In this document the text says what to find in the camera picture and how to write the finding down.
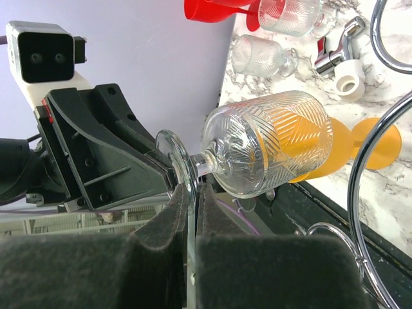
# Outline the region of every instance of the curved metal rod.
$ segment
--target curved metal rod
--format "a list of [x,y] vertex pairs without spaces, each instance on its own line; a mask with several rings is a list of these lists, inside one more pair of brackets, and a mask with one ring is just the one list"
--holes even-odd
[[339,237],[346,246],[349,247],[352,254],[355,257],[356,265],[358,266],[360,281],[363,281],[364,278],[364,263],[366,262],[362,257],[359,256],[355,245],[353,244],[352,240],[348,235],[346,235],[341,229],[337,228],[335,225],[329,224],[327,222],[318,222],[313,224],[307,231],[306,235],[311,236],[316,230],[318,229],[325,229],[329,232],[334,233],[337,237]]
[[412,64],[406,64],[393,58],[386,51],[384,43],[382,42],[380,22],[387,2],[388,0],[377,0],[373,9],[370,30],[373,51],[379,60],[389,69],[403,74],[412,74]]
[[361,221],[359,218],[359,186],[361,182],[362,172],[365,168],[366,162],[370,157],[371,152],[375,148],[377,142],[382,135],[395,123],[406,111],[412,108],[412,91],[402,97],[394,106],[382,116],[370,134],[366,137],[358,155],[353,163],[350,173],[348,185],[348,214],[349,224],[353,242],[357,247],[359,255],[368,261],[364,266],[366,275],[370,280],[373,289],[377,293],[380,300],[390,309],[399,309],[396,302],[390,296],[388,290],[380,279],[376,268],[371,262],[368,249],[366,248],[365,240],[362,234]]

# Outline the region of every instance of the countertop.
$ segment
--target countertop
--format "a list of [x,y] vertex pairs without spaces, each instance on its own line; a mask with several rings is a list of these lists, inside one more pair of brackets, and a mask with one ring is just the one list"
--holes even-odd
[[[329,33],[328,50],[335,49],[345,23],[361,16],[367,29],[353,41],[353,52],[363,63],[366,92],[357,102],[341,100],[332,89],[333,77],[322,77],[313,69],[317,55],[316,40],[311,36],[296,38],[262,29],[248,32],[245,16],[238,14],[232,43],[244,33],[277,41],[283,48],[293,47],[299,53],[296,73],[287,78],[271,79],[235,74],[227,62],[220,105],[261,97],[288,90],[301,90],[317,98],[331,117],[349,129],[362,119],[380,117],[412,88],[412,75],[391,71],[376,58],[370,43],[369,25],[374,1],[334,0],[339,8],[338,21]],[[412,2],[389,1],[382,19],[382,37],[386,49],[398,60],[412,63]],[[404,115],[396,123],[402,135],[402,150],[397,161],[385,169],[364,171],[360,187],[361,220],[375,232],[412,257],[412,117]],[[347,208],[348,180],[353,161],[339,171],[318,179],[308,180],[334,202]]]

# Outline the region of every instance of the camera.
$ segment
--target camera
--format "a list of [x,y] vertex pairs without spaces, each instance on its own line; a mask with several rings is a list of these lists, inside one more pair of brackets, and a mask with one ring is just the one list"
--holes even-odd
[[11,21],[6,25],[12,73],[29,84],[70,80],[75,39],[56,24]]

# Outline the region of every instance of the chrome faucet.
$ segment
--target chrome faucet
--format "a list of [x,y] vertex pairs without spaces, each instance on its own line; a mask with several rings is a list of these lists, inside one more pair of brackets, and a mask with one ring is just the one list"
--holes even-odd
[[339,40],[339,45],[335,51],[326,51],[326,37],[318,40],[318,54],[315,61],[316,72],[325,75],[332,72],[339,63],[353,59],[351,39],[360,34],[365,27],[365,22],[359,16],[346,23],[341,39]]

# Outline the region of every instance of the white plastic cap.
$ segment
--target white plastic cap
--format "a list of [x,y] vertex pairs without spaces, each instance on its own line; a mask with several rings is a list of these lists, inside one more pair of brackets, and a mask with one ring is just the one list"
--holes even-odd
[[335,68],[334,91],[343,100],[355,102],[365,93],[365,74],[358,59],[344,61]]

